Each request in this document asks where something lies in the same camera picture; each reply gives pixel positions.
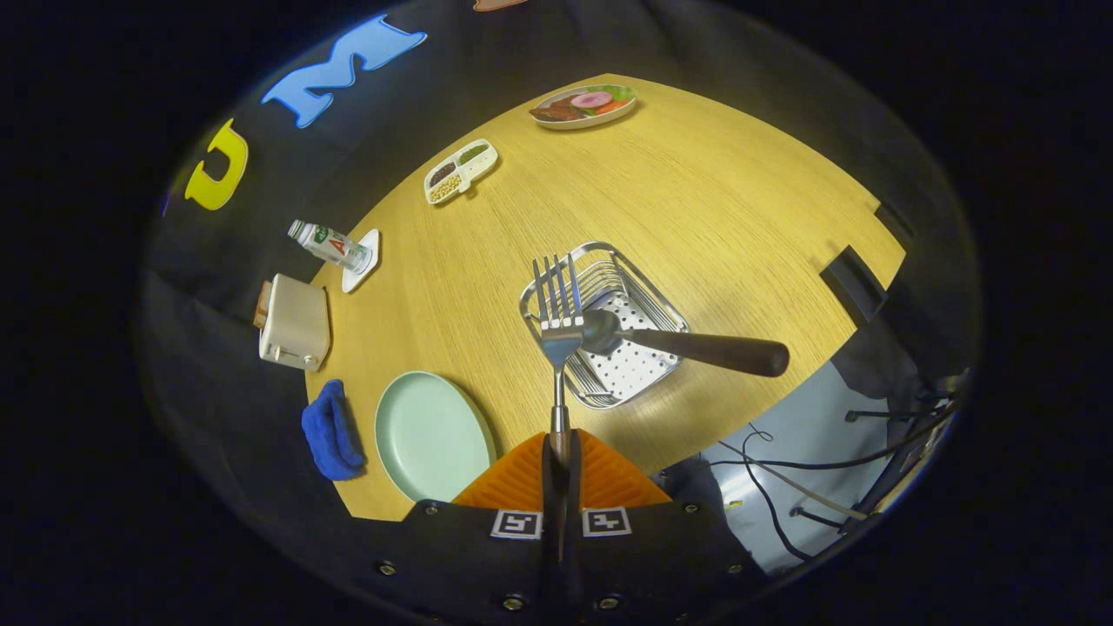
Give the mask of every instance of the bottle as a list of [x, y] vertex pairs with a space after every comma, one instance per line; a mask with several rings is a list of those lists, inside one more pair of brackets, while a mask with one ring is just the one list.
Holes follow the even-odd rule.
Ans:
[[295, 219], [286, 233], [313, 256], [358, 274], [371, 263], [371, 251], [327, 226]]

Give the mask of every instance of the white plate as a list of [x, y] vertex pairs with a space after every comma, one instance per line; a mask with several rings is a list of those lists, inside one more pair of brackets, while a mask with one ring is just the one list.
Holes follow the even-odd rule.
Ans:
[[[474, 148], [475, 146], [486, 146], [487, 149], [475, 155], [474, 157], [472, 157], [471, 160], [469, 160], [464, 165], [460, 165], [460, 155], [466, 153], [467, 150]], [[452, 155], [450, 155], [449, 158], [431, 167], [429, 173], [425, 174], [425, 178], [422, 180], [422, 185], [425, 187], [425, 202], [427, 202], [429, 204], [441, 204], [443, 202], [447, 202], [449, 198], [455, 197], [457, 194], [466, 192], [472, 186], [472, 182], [479, 179], [484, 174], [490, 172], [491, 167], [494, 165], [494, 162], [496, 160], [499, 160], [499, 150], [494, 149], [494, 146], [491, 145], [491, 141], [487, 141], [486, 139], [476, 139], [471, 144], [467, 144], [466, 146], [452, 153]], [[441, 185], [444, 184], [445, 180], [452, 178], [457, 174], [460, 175], [460, 186], [456, 187], [454, 193], [447, 194], [446, 196], [444, 196], [439, 200], [434, 200], [433, 189], [429, 187], [429, 182], [430, 179], [433, 178], [433, 175], [436, 174], [439, 169], [441, 169], [445, 165], [449, 165], [450, 163], [455, 164], [456, 168], [452, 170], [452, 174], [449, 174], [447, 176], [442, 178], [441, 182], [436, 184], [436, 186], [440, 187]]]
[[[560, 100], [562, 98], [568, 98], [569, 96], [579, 96], [580, 94], [587, 94], [588, 90], [589, 90], [589, 88], [591, 88], [591, 87], [624, 87], [624, 88], [630, 89], [631, 91], [633, 91], [632, 87], [626, 87], [623, 85], [584, 85], [583, 87], [577, 87], [575, 89], [569, 89], [568, 91], [561, 91], [560, 94], [556, 94], [555, 96], [553, 96], [551, 98], [546, 98], [546, 99], [542, 100], [541, 104], [539, 104], [538, 106], [535, 106], [533, 108], [535, 108], [535, 109], [543, 109], [543, 108], [548, 107], [549, 105], [551, 105], [551, 104], [553, 104], [556, 100]], [[634, 105], [637, 105], [637, 104], [638, 104], [638, 96], [637, 96], [637, 91], [634, 91], [634, 97], [630, 98], [630, 101], [627, 102], [627, 106], [624, 106], [624, 107], [622, 107], [620, 109], [614, 109], [611, 113], [604, 113], [603, 115], [597, 115], [597, 116], [593, 116], [593, 117], [585, 117], [583, 119], [570, 119], [568, 121], [546, 121], [546, 120], [538, 119], [538, 118], [533, 117], [532, 114], [530, 115], [530, 117], [533, 118], [533, 121], [536, 121], [538, 124], [540, 124], [541, 126], [544, 126], [545, 128], [552, 128], [554, 130], [572, 130], [572, 129], [575, 129], [575, 128], [589, 128], [591, 126], [599, 126], [600, 124], [607, 124], [608, 121], [618, 119], [618, 118], [620, 118], [620, 117], [629, 114], [630, 111], [632, 111]]]

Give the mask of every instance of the cable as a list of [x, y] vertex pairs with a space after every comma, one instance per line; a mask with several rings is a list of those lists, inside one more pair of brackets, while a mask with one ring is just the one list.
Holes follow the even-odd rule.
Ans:
[[[900, 442], [895, 443], [893, 446], [889, 446], [888, 448], [884, 448], [881, 450], [878, 450], [877, 452], [874, 452], [873, 454], [867, 454], [865, 457], [861, 457], [860, 459], [854, 459], [854, 460], [850, 460], [850, 461], [841, 461], [841, 462], [837, 462], [837, 463], [797, 463], [797, 462], [792, 462], [792, 461], [767, 461], [767, 460], [760, 460], [760, 461], [758, 461], [758, 460], [754, 460], [751, 458], [751, 460], [748, 460], [748, 461], [747, 460], [741, 460], [741, 461], [715, 461], [713, 463], [708, 463], [706, 467], [713, 467], [713, 466], [747, 466], [747, 467], [749, 467], [750, 463], [755, 463], [755, 464], [760, 463], [762, 467], [764, 466], [775, 466], [775, 467], [781, 467], [781, 468], [814, 469], [814, 470], [851, 468], [851, 467], [855, 467], [855, 466], [866, 464], [866, 463], [868, 463], [870, 461], [876, 461], [877, 459], [880, 459], [883, 457], [887, 457], [887, 456], [892, 454], [893, 452], [896, 452], [897, 450], [899, 450], [900, 448], [903, 448], [905, 444], [907, 444], [907, 443], [909, 443], [912, 441], [915, 441], [916, 439], [919, 439], [920, 437], [924, 437], [925, 434], [927, 434], [927, 433], [932, 432], [933, 430], [935, 430], [935, 428], [937, 426], [939, 426], [940, 423], [943, 423], [947, 418], [949, 418], [952, 415], [952, 413], [953, 413], [953, 411], [946, 411], [946, 410], [944, 410], [939, 414], [939, 417], [937, 419], [933, 420], [927, 426], [925, 426], [925, 427], [923, 427], [920, 429], [917, 429], [915, 432], [913, 432], [908, 437], [904, 438], [904, 440], [902, 440]], [[752, 437], [754, 434], [756, 434], [758, 432], [764, 432], [764, 431], [758, 431], [757, 429], [755, 429], [755, 432], [751, 433], [751, 434], [748, 434], [747, 438]]]
[[804, 487], [802, 485], [797, 483], [796, 481], [794, 481], [792, 479], [788, 478], [787, 476], [785, 476], [785, 475], [782, 475], [782, 473], [774, 470], [772, 468], [766, 467], [765, 463], [762, 463], [761, 461], [755, 461], [754, 457], [748, 456], [746, 452], [742, 452], [741, 450], [739, 450], [738, 448], [735, 448], [733, 446], [727, 443], [726, 441], [720, 441], [719, 443], [722, 444], [726, 448], [729, 448], [729, 449], [733, 450], [735, 452], [738, 452], [739, 454], [742, 456], [743, 459], [747, 459], [747, 460], [751, 461], [754, 464], [758, 466], [759, 468], [761, 468], [761, 469], [766, 470], [767, 472], [776, 476], [777, 478], [784, 480], [785, 482], [787, 482], [790, 486], [792, 486], [794, 488], [796, 488], [797, 491], [804, 493], [805, 496], [811, 498], [812, 500], [816, 500], [817, 502], [821, 502], [823, 505], [825, 505], [825, 506], [827, 506], [827, 507], [829, 507], [829, 508], [831, 508], [831, 509], [834, 509], [834, 510], [836, 510], [836, 511], [838, 511], [838, 512], [840, 512], [840, 513], [843, 513], [845, 516], [853, 517], [854, 519], [857, 519], [858, 521], [861, 521], [861, 520], [864, 520], [864, 519], [866, 519], [868, 517], [865, 513], [861, 513], [860, 511], [856, 511], [854, 509], [848, 509], [848, 508], [846, 508], [844, 506], [836, 505], [835, 502], [828, 500], [827, 498], [824, 498], [823, 496], [808, 490], [807, 487]]
[[[772, 436], [769, 434], [768, 432], [760, 431], [754, 428], [754, 424], [750, 424], [750, 428], [754, 429], [754, 432], [747, 434], [746, 439], [742, 440], [742, 451], [741, 451], [742, 457], [746, 457], [746, 444], [749, 442], [750, 438], [754, 437], [755, 434], [760, 437], [765, 441], [772, 441]], [[746, 472], [750, 475], [750, 480], [754, 481], [754, 486], [758, 488], [758, 491], [761, 492], [761, 497], [765, 498], [766, 505], [769, 507], [769, 516], [772, 517], [772, 528], [774, 530], [777, 531], [777, 536], [780, 537], [780, 542], [785, 545], [785, 549], [800, 560], [810, 560], [811, 555], [799, 550], [796, 546], [792, 545], [791, 541], [788, 540], [788, 536], [785, 535], [785, 529], [780, 527], [780, 519], [777, 518], [777, 508], [772, 506], [772, 498], [770, 498], [769, 493], [766, 492], [765, 487], [761, 487], [761, 483], [758, 482], [758, 479], [756, 476], [754, 476], [754, 470], [750, 469], [749, 463], [746, 463]]]

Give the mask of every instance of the black handle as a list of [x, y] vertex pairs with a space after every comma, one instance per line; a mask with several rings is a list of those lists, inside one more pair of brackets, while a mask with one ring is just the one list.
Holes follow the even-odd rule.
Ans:
[[622, 336], [646, 348], [747, 374], [776, 378], [788, 369], [788, 346], [779, 341], [650, 330], [626, 331]]

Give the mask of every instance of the fork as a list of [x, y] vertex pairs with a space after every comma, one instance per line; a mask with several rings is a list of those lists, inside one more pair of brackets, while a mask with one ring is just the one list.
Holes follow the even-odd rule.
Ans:
[[[536, 258], [533, 260], [533, 284], [538, 294], [538, 320], [541, 322], [541, 350], [544, 351], [545, 358], [553, 365], [553, 410], [549, 441], [561, 467], [568, 469], [571, 440], [568, 434], [570, 430], [568, 407], [564, 405], [564, 363], [583, 343], [583, 306], [580, 302], [580, 286], [575, 280], [572, 253], [569, 253], [567, 257], [572, 291], [571, 302], [569, 302], [569, 294], [564, 288], [564, 275], [556, 255], [553, 255], [555, 267], [550, 267], [548, 256], [543, 258], [545, 278], [549, 283], [549, 296], [546, 297], [544, 294], [545, 282], [541, 280]], [[556, 285], [560, 285], [559, 296], [556, 286], [553, 284], [554, 273], [556, 274]], [[549, 307], [545, 306], [546, 302], [552, 303], [551, 316]]]

